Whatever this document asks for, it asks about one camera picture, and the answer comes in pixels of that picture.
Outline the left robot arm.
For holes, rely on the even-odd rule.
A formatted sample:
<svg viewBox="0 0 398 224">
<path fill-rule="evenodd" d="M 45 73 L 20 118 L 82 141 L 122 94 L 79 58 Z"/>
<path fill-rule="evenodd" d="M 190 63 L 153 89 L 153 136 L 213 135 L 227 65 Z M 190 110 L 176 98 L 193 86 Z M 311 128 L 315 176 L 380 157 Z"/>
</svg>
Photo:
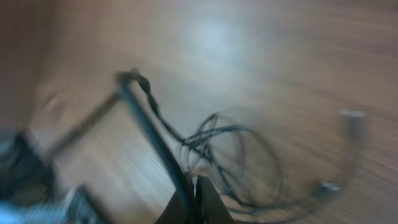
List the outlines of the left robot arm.
<svg viewBox="0 0 398 224">
<path fill-rule="evenodd" d="M 106 224 L 84 187 L 58 186 L 22 134 L 1 136 L 1 224 Z"/>
</svg>

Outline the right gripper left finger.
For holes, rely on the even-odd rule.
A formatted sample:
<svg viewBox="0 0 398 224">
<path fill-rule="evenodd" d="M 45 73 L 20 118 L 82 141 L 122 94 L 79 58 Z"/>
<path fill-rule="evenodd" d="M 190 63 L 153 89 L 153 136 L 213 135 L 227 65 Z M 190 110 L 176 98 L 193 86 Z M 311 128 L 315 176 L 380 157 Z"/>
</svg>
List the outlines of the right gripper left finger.
<svg viewBox="0 0 398 224">
<path fill-rule="evenodd" d="M 189 224 L 187 210 L 183 206 L 177 191 L 174 192 L 155 224 Z"/>
</svg>

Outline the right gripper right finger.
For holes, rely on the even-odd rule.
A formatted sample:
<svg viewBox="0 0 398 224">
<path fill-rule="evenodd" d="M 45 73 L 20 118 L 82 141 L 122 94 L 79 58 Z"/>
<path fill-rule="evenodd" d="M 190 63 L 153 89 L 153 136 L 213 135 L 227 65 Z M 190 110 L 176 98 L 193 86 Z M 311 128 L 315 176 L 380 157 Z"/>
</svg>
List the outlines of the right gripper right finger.
<svg viewBox="0 0 398 224">
<path fill-rule="evenodd" d="M 199 175 L 196 182 L 196 200 L 206 224 L 235 224 L 211 180 Z"/>
</svg>

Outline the black USB cable thick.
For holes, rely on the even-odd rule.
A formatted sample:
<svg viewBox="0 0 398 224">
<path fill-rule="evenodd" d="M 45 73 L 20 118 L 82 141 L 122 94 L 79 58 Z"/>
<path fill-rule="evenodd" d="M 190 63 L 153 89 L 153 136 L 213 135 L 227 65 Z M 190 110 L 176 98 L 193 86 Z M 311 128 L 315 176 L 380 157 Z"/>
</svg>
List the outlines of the black USB cable thick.
<svg viewBox="0 0 398 224">
<path fill-rule="evenodd" d="M 127 107 L 136 119 L 137 124 L 141 127 L 146 138 L 152 144 L 152 147 L 156 150 L 161 161 L 164 163 L 165 169 L 176 187 L 176 192 L 184 206 L 189 222 L 203 223 L 200 208 L 195 200 L 193 190 L 189 186 L 186 176 L 181 170 L 178 162 L 175 160 L 170 148 L 166 145 L 153 122 L 142 108 L 139 100 L 130 90 L 130 83 L 133 81 L 138 82 L 143 92 L 147 95 L 150 107 L 158 116 L 158 105 L 150 91 L 149 80 L 146 77 L 143 77 L 140 73 L 131 71 L 117 73 L 116 81 L 118 83 L 118 92 L 121 99 L 126 102 Z"/>
</svg>

